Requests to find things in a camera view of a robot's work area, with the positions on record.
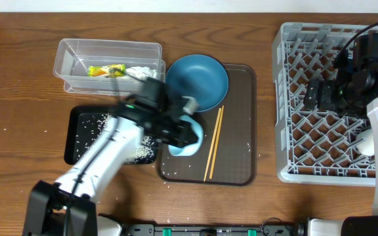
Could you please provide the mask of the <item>light blue rice bowl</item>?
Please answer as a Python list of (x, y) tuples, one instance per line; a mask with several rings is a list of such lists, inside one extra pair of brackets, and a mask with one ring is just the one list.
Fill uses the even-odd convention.
[(168, 145), (169, 153), (174, 157), (189, 157), (196, 154), (200, 150), (203, 142), (204, 132), (201, 125), (191, 116), (182, 115), (179, 117), (180, 121), (189, 123), (189, 137), (187, 143), (183, 147)]

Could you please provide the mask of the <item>white cup pink inside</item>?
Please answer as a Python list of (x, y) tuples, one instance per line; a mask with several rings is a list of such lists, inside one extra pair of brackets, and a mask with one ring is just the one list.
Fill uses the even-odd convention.
[(356, 137), (358, 144), (356, 148), (359, 153), (366, 156), (374, 156), (375, 155), (375, 146), (373, 141), (373, 131), (371, 129), (367, 129), (361, 133), (359, 133)]

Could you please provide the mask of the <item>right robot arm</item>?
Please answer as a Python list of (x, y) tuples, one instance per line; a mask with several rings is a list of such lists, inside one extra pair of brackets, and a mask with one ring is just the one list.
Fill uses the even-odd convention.
[(369, 119), (376, 167), (372, 214), (344, 220), (310, 218), (298, 228), (298, 235), (378, 235), (378, 33), (357, 33), (350, 43), (353, 55), (343, 47), (333, 63), (338, 70), (334, 81), (308, 83), (304, 106)]

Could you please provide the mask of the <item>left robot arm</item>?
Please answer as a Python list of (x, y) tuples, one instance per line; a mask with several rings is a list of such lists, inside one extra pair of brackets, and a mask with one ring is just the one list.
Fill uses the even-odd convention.
[(151, 77), (138, 94), (120, 100), (107, 125), (78, 162), (54, 183), (39, 181), (28, 201), (23, 235), (120, 235), (122, 225), (96, 212), (104, 190), (144, 136), (183, 148), (199, 141), (181, 116), (196, 99)]

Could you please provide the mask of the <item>blue plate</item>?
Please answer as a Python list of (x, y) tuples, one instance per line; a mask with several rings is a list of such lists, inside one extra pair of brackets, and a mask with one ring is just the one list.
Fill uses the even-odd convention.
[(219, 105), (229, 88), (224, 66), (202, 54), (191, 54), (174, 62), (166, 73), (165, 83), (175, 94), (195, 98), (198, 112)]

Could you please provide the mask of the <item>wooden chopstick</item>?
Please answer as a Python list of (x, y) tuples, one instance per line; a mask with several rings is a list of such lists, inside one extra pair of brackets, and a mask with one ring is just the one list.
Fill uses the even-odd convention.
[(214, 141), (214, 148), (213, 148), (213, 158), (211, 162), (211, 170), (209, 173), (209, 179), (211, 180), (213, 178), (213, 173), (215, 169), (215, 161), (217, 157), (217, 150), (218, 150), (218, 145), (219, 145), (219, 138), (221, 135), (221, 126), (222, 126), (222, 118), (224, 114), (224, 105), (219, 109), (219, 118), (217, 120), (217, 125), (215, 128), (215, 141)]
[(214, 127), (214, 131), (213, 131), (213, 136), (212, 136), (212, 139), (211, 139), (211, 145), (210, 145), (210, 148), (209, 148), (209, 154), (208, 154), (208, 158), (207, 158), (207, 164), (206, 164), (205, 173), (204, 173), (204, 177), (203, 177), (204, 182), (206, 181), (207, 173), (208, 173), (208, 170), (209, 170), (209, 165), (211, 163), (211, 156), (212, 156), (214, 143), (215, 143), (215, 139), (216, 139), (216, 135), (217, 135), (217, 129), (218, 129), (219, 120), (220, 120), (220, 116), (221, 116), (221, 110), (222, 110), (222, 108), (219, 108), (218, 113), (217, 113), (217, 118), (216, 118), (215, 127)]

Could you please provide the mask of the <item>yellow green snack wrapper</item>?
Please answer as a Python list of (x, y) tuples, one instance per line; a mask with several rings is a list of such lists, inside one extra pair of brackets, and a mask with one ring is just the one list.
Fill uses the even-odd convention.
[(111, 64), (107, 66), (90, 66), (89, 77), (123, 77), (126, 74), (125, 64)]

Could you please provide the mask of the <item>white tissue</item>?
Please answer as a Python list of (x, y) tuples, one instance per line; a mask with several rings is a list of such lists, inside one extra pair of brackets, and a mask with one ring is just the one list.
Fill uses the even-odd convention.
[(157, 77), (158, 71), (156, 69), (150, 69), (149, 67), (135, 66), (127, 68), (125, 74), (126, 76), (131, 78), (145, 80), (148, 77), (155, 79)]

